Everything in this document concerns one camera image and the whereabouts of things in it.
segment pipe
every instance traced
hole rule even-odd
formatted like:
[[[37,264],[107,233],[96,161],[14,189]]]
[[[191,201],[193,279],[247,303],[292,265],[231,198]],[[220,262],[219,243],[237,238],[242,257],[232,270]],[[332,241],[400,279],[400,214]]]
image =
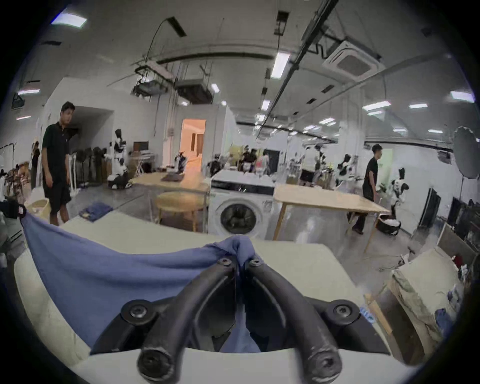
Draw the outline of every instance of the pipe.
[[[267,116],[265,117],[265,120],[264,120],[265,122],[267,121],[267,119],[272,114],[273,109],[275,108],[275,106],[278,103],[280,97],[282,96],[283,92],[285,91],[285,88],[287,87],[287,84],[290,81],[290,79],[292,78],[293,74],[299,68],[300,62],[302,61],[303,57],[307,54],[308,49],[310,48],[310,45],[313,44],[314,40],[317,38],[317,36],[320,33],[323,34],[322,26],[324,25],[326,19],[330,15],[330,13],[332,13],[332,11],[335,8],[337,3],[338,3],[338,0],[326,0],[325,3],[317,10],[317,15],[316,15],[316,18],[315,18],[315,24],[312,28],[312,31],[309,33],[309,35],[307,36],[307,38],[305,39],[305,41],[301,45],[300,51],[299,51],[297,57],[295,58],[295,61],[293,62],[290,69],[288,70],[287,76],[286,76],[285,80],[283,81],[280,89],[278,90],[278,93],[275,96],[275,99],[272,103],[272,106],[270,107],[270,110],[268,111]],[[263,128],[263,124],[258,131],[257,138],[260,135],[260,133],[262,132],[262,128]]]

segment screw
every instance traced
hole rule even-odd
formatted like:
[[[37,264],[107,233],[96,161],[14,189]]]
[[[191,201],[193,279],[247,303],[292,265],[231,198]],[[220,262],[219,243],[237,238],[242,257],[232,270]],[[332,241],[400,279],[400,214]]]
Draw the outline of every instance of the screw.
[[[136,319],[141,319],[147,314],[147,308],[143,305],[134,305],[130,308],[130,315]]]

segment humanoid robot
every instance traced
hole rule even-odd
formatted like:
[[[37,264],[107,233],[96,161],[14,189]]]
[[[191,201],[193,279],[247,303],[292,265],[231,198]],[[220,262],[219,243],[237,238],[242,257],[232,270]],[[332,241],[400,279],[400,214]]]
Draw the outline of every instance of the humanoid robot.
[[[396,219],[395,209],[399,207],[402,203],[405,202],[405,191],[409,189],[407,183],[404,182],[405,179],[405,168],[398,170],[400,177],[392,181],[392,198],[390,199],[390,205],[392,208],[392,218]]]
[[[110,143],[110,155],[105,154],[112,160],[112,173],[107,177],[107,183],[111,189],[129,188],[132,184],[128,182],[128,170],[124,165],[127,142],[122,139],[120,129],[115,131],[115,135],[115,142]]]

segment washing machine door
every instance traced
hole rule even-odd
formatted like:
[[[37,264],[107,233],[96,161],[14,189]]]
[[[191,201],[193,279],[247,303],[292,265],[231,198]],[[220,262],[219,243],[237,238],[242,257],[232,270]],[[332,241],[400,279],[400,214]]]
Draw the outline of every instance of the washing machine door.
[[[216,210],[217,229],[226,235],[255,236],[263,222],[259,206],[248,199],[228,199]]]

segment doorway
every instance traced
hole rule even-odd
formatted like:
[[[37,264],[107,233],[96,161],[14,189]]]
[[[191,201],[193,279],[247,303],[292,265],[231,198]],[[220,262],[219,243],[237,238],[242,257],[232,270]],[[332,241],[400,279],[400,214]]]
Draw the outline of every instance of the doorway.
[[[206,120],[184,119],[181,126],[180,151],[187,158],[185,172],[200,172],[204,149]]]

